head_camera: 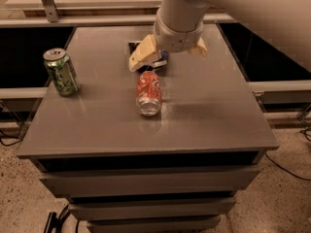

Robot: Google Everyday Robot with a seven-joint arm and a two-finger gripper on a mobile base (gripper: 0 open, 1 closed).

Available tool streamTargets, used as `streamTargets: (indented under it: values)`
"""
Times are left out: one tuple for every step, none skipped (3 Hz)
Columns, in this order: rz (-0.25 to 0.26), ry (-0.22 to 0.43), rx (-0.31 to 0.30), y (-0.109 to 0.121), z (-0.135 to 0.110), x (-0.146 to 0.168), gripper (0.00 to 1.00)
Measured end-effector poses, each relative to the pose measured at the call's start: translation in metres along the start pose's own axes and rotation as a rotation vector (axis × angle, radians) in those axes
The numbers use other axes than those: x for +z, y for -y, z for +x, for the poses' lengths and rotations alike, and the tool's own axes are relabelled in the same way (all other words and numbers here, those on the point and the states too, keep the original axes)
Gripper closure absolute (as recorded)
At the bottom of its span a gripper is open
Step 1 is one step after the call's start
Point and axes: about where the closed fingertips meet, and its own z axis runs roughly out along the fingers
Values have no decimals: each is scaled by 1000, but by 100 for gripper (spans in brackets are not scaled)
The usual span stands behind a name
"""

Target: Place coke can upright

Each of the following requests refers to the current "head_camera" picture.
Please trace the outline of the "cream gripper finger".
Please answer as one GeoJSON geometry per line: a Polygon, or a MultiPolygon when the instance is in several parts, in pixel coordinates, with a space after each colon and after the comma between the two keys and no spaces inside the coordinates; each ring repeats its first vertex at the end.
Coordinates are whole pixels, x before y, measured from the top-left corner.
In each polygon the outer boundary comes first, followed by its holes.
{"type": "Polygon", "coordinates": [[[128,59],[128,67],[131,72],[140,69],[144,65],[153,64],[161,58],[155,36],[147,35],[137,46],[128,59]]]}
{"type": "Polygon", "coordinates": [[[190,49],[190,54],[200,55],[203,58],[208,56],[208,50],[202,38],[200,38],[196,45],[190,49]]]}

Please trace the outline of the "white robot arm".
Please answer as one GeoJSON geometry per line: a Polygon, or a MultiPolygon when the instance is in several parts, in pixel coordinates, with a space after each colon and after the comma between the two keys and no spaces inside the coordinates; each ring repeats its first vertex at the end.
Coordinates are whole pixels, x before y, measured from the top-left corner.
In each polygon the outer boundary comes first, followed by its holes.
{"type": "Polygon", "coordinates": [[[153,33],[130,55],[129,70],[158,60],[160,50],[205,54],[203,18],[212,6],[311,71],[311,0],[162,0],[153,33]]]}

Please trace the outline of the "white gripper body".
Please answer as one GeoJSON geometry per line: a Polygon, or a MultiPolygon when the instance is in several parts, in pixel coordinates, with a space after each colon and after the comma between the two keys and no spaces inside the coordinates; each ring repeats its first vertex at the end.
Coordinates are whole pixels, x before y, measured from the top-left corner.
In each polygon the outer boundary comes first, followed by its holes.
{"type": "Polygon", "coordinates": [[[154,36],[157,45],[168,52],[181,52],[194,48],[201,38],[203,23],[189,32],[178,32],[170,29],[160,17],[155,19],[154,36]]]}

